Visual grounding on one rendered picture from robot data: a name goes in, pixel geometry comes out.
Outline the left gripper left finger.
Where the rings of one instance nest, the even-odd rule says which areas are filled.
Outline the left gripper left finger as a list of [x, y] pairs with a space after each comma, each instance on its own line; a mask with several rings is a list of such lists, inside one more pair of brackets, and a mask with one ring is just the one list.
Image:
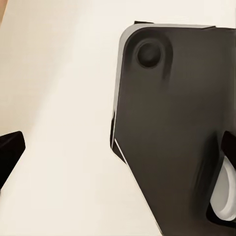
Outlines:
[[0, 190], [26, 149], [21, 131], [0, 136]]

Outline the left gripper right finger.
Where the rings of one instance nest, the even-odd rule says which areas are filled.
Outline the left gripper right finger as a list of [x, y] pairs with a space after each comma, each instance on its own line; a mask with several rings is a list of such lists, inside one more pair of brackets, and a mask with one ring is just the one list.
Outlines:
[[236, 170], [236, 132], [224, 132], [221, 149]]

